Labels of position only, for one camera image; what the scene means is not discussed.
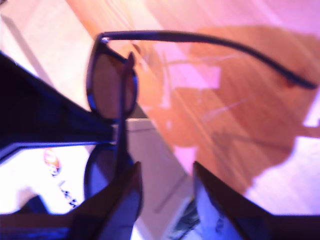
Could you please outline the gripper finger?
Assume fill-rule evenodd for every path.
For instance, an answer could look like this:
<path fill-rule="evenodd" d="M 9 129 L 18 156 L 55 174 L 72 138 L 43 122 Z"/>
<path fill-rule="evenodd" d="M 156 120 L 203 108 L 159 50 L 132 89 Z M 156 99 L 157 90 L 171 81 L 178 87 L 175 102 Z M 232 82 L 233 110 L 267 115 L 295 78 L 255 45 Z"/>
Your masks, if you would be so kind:
<path fill-rule="evenodd" d="M 129 240 L 143 200 L 142 166 L 135 163 L 76 210 L 76 240 Z"/>
<path fill-rule="evenodd" d="M 270 240 L 267 212 L 233 190 L 199 162 L 193 187 L 205 240 Z"/>
<path fill-rule="evenodd" d="M 0 158 L 24 149 L 110 143 L 103 118 L 64 97 L 5 54 L 0 55 Z"/>

